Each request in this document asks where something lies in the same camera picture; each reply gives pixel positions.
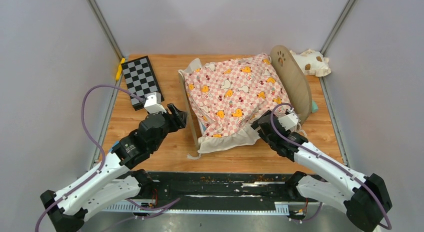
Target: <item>curved headboard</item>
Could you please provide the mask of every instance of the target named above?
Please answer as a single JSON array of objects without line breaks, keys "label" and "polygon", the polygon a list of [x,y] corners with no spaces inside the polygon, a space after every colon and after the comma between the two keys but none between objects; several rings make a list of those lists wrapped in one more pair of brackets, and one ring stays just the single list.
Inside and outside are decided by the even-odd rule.
[{"label": "curved headboard", "polygon": [[273,47],[269,56],[288,98],[299,116],[300,123],[303,124],[312,110],[312,95],[308,80],[285,46]]}]

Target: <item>toy bed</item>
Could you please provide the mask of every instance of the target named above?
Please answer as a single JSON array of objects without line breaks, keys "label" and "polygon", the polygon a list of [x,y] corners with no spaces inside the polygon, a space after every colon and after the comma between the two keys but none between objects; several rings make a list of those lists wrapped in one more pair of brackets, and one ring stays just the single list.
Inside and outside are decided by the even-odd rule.
[{"label": "toy bed", "polygon": [[[294,107],[294,110],[299,116],[300,122],[304,123],[306,119],[308,118],[309,114],[311,113],[312,109],[312,96],[311,96],[311,89],[309,87],[308,81],[301,71],[300,67],[297,65],[296,61],[294,60],[293,56],[289,52],[289,50],[284,46],[275,46],[270,54],[270,65],[274,68],[279,80],[281,81],[281,84],[283,88],[285,89],[286,95],[288,96],[289,101]],[[189,67],[186,70],[195,70],[196,68],[191,68],[193,65],[190,64]],[[188,88],[188,85],[192,86],[191,84],[187,85],[187,76],[184,78],[182,73],[179,75],[180,77],[180,83],[181,88],[184,91],[185,94],[185,104],[187,106],[187,111],[189,111],[190,116],[189,118],[192,118],[193,114],[193,107],[191,106],[191,103],[189,102],[189,93],[186,91],[186,88]],[[200,149],[199,144],[199,138],[202,140],[204,137],[202,137],[202,134],[205,127],[205,121],[204,118],[197,118],[197,121],[190,120],[188,121],[188,124],[191,128],[191,133],[193,135],[193,140],[195,143],[195,146],[197,150]],[[199,130],[196,130],[196,126],[200,127],[200,133],[196,132]]]}]

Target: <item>gray floor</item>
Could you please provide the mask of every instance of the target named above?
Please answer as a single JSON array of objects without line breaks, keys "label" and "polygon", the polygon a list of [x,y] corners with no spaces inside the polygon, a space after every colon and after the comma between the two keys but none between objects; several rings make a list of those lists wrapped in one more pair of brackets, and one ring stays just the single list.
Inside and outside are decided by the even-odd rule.
[{"label": "gray floor", "polygon": [[[308,213],[315,212],[317,206],[310,204]],[[83,232],[99,232],[110,225],[130,217],[129,213],[101,212],[91,218]],[[357,229],[338,210],[324,205],[320,214],[312,221],[296,224],[285,216],[260,215],[204,215],[204,214],[163,214],[142,221],[130,220],[108,230],[111,232],[153,231],[153,232],[237,232],[237,231],[326,231],[357,232]]]}]

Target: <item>black and white checkered board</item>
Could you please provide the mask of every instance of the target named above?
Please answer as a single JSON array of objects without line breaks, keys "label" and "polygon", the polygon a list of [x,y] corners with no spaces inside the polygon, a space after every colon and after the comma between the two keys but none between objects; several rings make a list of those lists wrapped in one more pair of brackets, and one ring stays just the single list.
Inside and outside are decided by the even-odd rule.
[{"label": "black and white checkered board", "polygon": [[[128,91],[142,98],[146,94],[159,92],[162,95],[162,101],[164,101],[164,96],[159,88],[158,81],[147,56],[123,63],[122,73]],[[131,104],[135,110],[144,107],[143,103],[133,97],[131,97]]]}]

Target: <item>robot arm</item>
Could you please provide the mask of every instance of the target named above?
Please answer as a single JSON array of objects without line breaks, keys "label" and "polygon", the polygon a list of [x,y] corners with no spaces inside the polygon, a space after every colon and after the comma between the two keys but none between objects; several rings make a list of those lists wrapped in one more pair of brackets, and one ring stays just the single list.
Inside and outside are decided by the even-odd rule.
[{"label": "robot arm", "polygon": [[271,111],[267,111],[252,124],[252,128],[258,130],[259,136],[278,155],[310,168],[326,180],[322,182],[298,171],[287,181],[292,185],[293,193],[326,203],[345,213],[349,220],[363,231],[373,231],[383,218],[383,213],[362,184],[376,195],[385,212],[388,212],[392,202],[384,180],[376,174],[368,177],[340,164],[305,137],[286,130],[287,126],[282,121],[286,120],[278,119]]},{"label": "robot arm", "polygon": [[[75,232],[85,221],[103,208],[122,199],[140,195],[152,183],[152,179],[144,170],[130,172],[135,166],[145,161],[158,150],[168,133],[185,128],[187,112],[178,110],[168,104],[166,110],[160,104],[159,93],[149,94],[144,108],[148,111],[145,120],[138,129],[122,138],[104,158],[104,166],[97,164],[90,171],[72,184],[56,192],[47,190],[40,198],[45,208],[62,198],[47,214],[57,232]],[[78,188],[69,197],[65,197],[71,189],[81,184],[92,174],[96,176]],[[115,184],[109,184],[117,177],[129,175]]]}]

